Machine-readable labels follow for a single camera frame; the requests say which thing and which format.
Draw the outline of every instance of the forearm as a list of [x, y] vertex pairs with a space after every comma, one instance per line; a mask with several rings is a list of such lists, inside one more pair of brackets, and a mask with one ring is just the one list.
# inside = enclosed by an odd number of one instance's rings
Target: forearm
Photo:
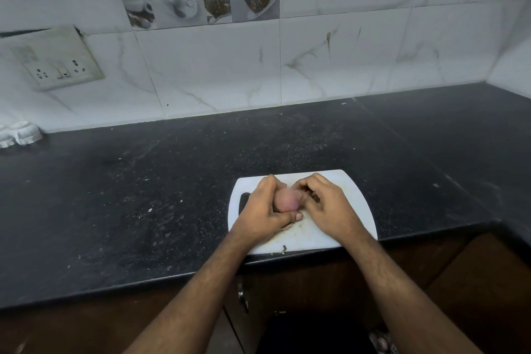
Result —
[[346, 249], [360, 267], [398, 349], [404, 354], [481, 353], [368, 232]]
[[223, 297], [250, 247], [235, 234], [216, 251], [124, 354], [203, 353]]

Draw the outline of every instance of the dark pants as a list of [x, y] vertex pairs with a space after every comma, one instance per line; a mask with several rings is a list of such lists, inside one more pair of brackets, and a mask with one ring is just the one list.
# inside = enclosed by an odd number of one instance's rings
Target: dark pants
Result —
[[351, 318], [337, 314], [275, 316], [256, 354], [376, 354], [368, 332]]

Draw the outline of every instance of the white cutting board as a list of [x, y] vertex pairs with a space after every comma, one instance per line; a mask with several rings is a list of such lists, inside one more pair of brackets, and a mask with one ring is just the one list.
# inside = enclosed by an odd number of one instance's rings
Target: white cutting board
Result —
[[[291, 186], [296, 181], [306, 176], [310, 176], [314, 172], [299, 172], [299, 173], [285, 173], [276, 175], [276, 177]], [[378, 239], [376, 233], [376, 225], [372, 217], [371, 209], [369, 209], [367, 201], [363, 197], [361, 191], [358, 189], [354, 181], [343, 170], [329, 170], [317, 171], [322, 176], [327, 178], [330, 182], [340, 186], [350, 205], [354, 208], [356, 214], [360, 217], [365, 228], [375, 238]], [[263, 176], [250, 176], [249, 178], [239, 178], [234, 185], [232, 195], [229, 202], [228, 213], [228, 227], [232, 228], [234, 222], [238, 218], [238, 210], [240, 208], [240, 198], [243, 193], [252, 193], [256, 189], [258, 183]], [[280, 231], [269, 241], [258, 245], [255, 249], [249, 252], [250, 255], [278, 253], [283, 251], [294, 250], [309, 250], [309, 249], [323, 249], [335, 248], [340, 246], [333, 238], [323, 233], [315, 223], [312, 221], [309, 213], [306, 210], [301, 210], [304, 215], [301, 221], [296, 222], [292, 227]]]

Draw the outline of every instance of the cabinet handle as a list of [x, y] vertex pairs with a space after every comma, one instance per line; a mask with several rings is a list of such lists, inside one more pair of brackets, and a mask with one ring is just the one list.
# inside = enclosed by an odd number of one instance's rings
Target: cabinet handle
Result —
[[240, 304], [242, 305], [243, 313], [247, 315], [249, 313], [249, 306], [247, 304], [247, 301], [245, 300], [245, 296], [243, 295], [242, 280], [238, 280], [238, 299], [240, 300]]

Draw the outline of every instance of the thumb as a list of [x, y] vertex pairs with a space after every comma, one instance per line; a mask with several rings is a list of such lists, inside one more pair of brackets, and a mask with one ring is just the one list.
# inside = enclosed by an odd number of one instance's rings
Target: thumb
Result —
[[275, 215], [275, 221], [278, 223], [279, 228], [299, 220], [302, 220], [302, 213], [299, 212], [287, 212]]
[[304, 206], [312, 218], [315, 218], [317, 213], [321, 211], [315, 200], [307, 193], [303, 193], [301, 204]]

